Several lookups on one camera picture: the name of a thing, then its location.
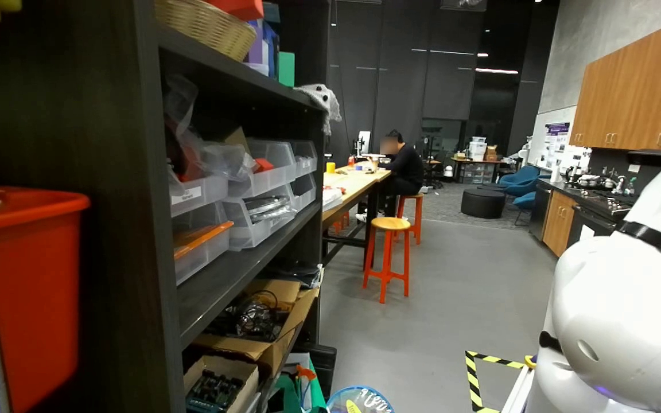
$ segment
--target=caution tape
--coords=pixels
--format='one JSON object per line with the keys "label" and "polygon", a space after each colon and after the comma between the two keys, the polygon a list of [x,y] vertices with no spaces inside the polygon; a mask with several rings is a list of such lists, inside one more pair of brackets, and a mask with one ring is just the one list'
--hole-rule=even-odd
{"label": "caution tape", "polygon": [[508,358],[497,358],[497,355],[487,355],[477,350],[467,350],[468,394],[470,394],[470,405],[476,413],[498,413],[497,407],[485,405],[482,385],[479,385],[477,366],[476,366],[477,360],[490,363],[490,365],[503,365],[509,368],[536,368],[538,365],[533,355],[526,355],[524,360],[508,360]]}

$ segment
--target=person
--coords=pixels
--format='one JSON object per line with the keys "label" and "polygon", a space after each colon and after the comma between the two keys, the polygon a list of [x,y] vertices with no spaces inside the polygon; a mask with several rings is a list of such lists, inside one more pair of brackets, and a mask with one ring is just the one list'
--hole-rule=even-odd
{"label": "person", "polygon": [[[385,215],[394,215],[397,196],[419,194],[423,188],[425,165],[421,154],[404,141],[400,131],[385,133],[383,140],[385,156],[391,158],[383,166],[391,170],[391,177],[381,181],[380,201]],[[370,198],[359,203],[359,219],[365,219],[365,209]]]}

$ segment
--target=gray floor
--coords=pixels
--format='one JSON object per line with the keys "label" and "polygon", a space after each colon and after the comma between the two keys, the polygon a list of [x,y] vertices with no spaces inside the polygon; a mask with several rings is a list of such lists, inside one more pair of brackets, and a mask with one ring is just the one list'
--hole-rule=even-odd
{"label": "gray floor", "polygon": [[[360,286],[360,248],[328,266],[322,341],[337,346],[336,383],[373,385],[397,413],[468,413],[463,350],[524,358],[536,350],[554,259],[515,210],[503,219],[460,212],[462,186],[425,196],[425,237],[413,246],[411,298],[393,283]],[[479,365],[485,402],[500,407],[515,368]]]}

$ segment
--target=white robot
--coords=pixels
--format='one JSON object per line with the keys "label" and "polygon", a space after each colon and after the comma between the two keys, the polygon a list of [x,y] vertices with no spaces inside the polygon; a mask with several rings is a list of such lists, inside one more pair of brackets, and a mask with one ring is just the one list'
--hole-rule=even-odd
{"label": "white robot", "polygon": [[661,413],[661,174],[556,268],[536,383],[562,413]]}

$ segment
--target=red storage bin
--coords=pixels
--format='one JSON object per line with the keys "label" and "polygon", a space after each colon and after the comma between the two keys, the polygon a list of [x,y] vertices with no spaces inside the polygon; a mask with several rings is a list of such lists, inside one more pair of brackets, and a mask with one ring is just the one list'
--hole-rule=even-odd
{"label": "red storage bin", "polygon": [[214,6],[232,13],[241,20],[258,20],[265,17],[265,1],[261,0],[206,0]]}
{"label": "red storage bin", "polygon": [[78,366],[78,192],[0,188],[0,348],[11,410]]}

